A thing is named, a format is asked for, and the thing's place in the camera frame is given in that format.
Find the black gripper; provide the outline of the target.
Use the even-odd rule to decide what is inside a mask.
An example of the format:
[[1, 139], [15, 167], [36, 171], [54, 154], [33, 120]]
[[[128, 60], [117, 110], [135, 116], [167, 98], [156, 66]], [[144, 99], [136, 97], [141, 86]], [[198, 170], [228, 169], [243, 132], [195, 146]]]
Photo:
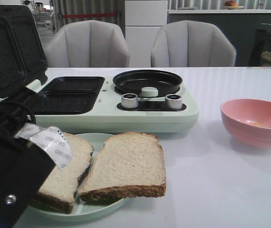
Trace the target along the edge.
[[55, 163], [33, 142], [15, 138], [36, 122], [29, 101], [34, 91], [21, 91], [0, 101], [0, 228], [11, 228], [37, 194]]

